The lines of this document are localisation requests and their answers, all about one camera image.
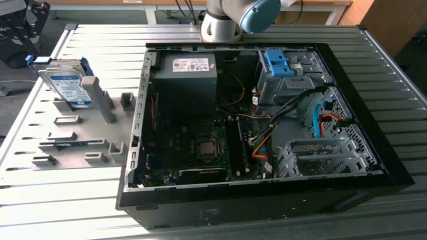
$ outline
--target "metal table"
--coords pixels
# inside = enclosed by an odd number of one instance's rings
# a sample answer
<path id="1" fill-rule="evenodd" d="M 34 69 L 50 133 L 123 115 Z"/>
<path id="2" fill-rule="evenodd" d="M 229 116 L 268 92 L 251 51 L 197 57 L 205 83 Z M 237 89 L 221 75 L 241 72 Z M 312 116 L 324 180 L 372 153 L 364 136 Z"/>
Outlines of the metal table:
<path id="1" fill-rule="evenodd" d="M 272 26 L 247 42 L 328 43 L 416 185 L 327 215 L 148 232 L 115 209 L 120 167 L 32 171 L 52 100 L 37 81 L 0 148 L 0 239 L 425 239 L 427 101 L 369 33 L 355 26 Z M 79 25 L 52 57 L 88 58 L 109 96 L 136 91 L 147 42 L 197 42 L 188 25 Z"/>

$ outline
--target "blue hard drive label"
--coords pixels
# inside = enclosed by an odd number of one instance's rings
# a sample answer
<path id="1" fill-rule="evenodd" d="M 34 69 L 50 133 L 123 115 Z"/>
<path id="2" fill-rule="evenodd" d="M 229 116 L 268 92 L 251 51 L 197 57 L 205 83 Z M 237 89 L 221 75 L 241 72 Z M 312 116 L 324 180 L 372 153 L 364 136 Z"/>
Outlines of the blue hard drive label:
<path id="1" fill-rule="evenodd" d="M 67 102 L 73 105 L 84 106 L 91 103 L 87 91 L 80 85 L 80 78 L 76 75 L 50 76 L 50 82 Z"/>
<path id="2" fill-rule="evenodd" d="M 50 76 L 52 80 L 77 80 L 77 76 Z"/>

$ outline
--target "black cable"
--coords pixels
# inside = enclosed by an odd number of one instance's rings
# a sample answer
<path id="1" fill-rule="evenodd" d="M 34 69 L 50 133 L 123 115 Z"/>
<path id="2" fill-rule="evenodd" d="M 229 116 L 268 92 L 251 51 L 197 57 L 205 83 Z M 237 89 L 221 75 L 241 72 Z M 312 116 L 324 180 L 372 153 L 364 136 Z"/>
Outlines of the black cable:
<path id="1" fill-rule="evenodd" d="M 192 2 L 192 0 L 188 0 L 188 1 L 189 1 L 191 11 L 192 11 L 193 24 L 197 24 L 197 22 L 196 22 L 195 8 L 193 8 L 193 2 Z"/>
<path id="2" fill-rule="evenodd" d="M 184 16 L 184 18 L 187 19 L 187 21 L 191 22 L 189 18 L 188 18 L 188 17 L 185 16 L 185 14 L 184 14 L 184 11 L 183 11 L 183 9 L 181 9 L 181 5 L 180 5 L 180 3 L 179 3 L 179 0 L 175 0 L 175 3 L 176 3 L 176 6 L 177 6 L 177 8 L 179 8 L 179 11 L 180 11 L 181 15 Z"/>
<path id="3" fill-rule="evenodd" d="M 192 0 L 184 0 L 185 1 L 185 4 L 187 4 L 187 7 L 189 9 L 189 12 L 192 14 L 192 20 L 193 20 L 193 24 L 196 24 L 196 15 L 195 15 L 195 9 L 193 9 L 193 3 L 192 3 Z"/>
<path id="4" fill-rule="evenodd" d="M 289 22 L 288 25 L 289 24 L 296 24 L 299 22 L 300 18 L 301 18 L 303 9 L 304 9 L 304 2 L 303 2 L 303 0 L 299 0 L 299 1 L 300 1 L 300 8 L 299 8 L 299 13 L 297 13 L 297 18 L 296 18 L 295 21 Z"/>

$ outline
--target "motherboard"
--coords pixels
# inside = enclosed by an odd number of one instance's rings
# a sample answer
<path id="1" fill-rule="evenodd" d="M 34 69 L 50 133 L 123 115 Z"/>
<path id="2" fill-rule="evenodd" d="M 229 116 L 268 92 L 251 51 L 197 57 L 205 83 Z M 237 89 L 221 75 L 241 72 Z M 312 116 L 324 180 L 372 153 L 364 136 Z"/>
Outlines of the motherboard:
<path id="1" fill-rule="evenodd" d="M 168 122 L 147 155 L 144 181 L 172 186 L 260 179 L 247 146 L 252 128 L 248 117 Z"/>

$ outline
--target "wooden cabinet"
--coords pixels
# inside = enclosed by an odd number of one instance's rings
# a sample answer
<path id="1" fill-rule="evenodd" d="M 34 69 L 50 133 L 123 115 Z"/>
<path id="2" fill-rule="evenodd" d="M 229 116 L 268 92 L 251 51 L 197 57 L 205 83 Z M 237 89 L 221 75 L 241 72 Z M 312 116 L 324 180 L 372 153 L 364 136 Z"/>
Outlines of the wooden cabinet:
<path id="1" fill-rule="evenodd" d="M 427 0 L 352 0 L 339 25 L 364 25 L 395 57 L 427 22 Z"/>

